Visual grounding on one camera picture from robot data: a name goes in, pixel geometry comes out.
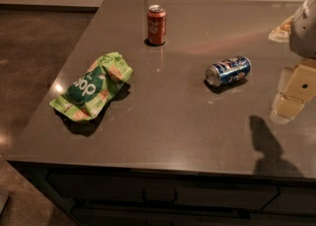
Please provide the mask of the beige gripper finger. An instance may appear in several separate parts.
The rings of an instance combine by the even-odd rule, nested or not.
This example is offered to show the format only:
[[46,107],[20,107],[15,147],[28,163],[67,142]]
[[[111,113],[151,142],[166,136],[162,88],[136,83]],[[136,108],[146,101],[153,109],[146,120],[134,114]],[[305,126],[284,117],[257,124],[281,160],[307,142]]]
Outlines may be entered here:
[[278,124],[294,120],[316,96],[316,60],[301,59],[280,74],[270,118]]
[[289,42],[291,27],[293,24],[294,16],[290,16],[269,34],[269,40],[275,42]]

